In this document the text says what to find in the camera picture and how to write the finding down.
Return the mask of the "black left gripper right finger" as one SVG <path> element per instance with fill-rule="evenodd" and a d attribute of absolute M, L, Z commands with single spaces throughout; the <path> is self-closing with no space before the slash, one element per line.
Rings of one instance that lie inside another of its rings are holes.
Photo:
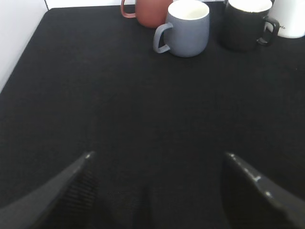
<path fill-rule="evenodd" d="M 234 153 L 222 164 L 222 206 L 232 229 L 303 229 L 305 202 Z"/>

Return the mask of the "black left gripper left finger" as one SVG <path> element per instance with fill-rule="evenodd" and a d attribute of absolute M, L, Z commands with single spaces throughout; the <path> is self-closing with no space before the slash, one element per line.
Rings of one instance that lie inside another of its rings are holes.
<path fill-rule="evenodd" d="M 97 181 L 95 152 L 84 153 L 58 175 L 0 210 L 2 229 L 91 229 Z"/>

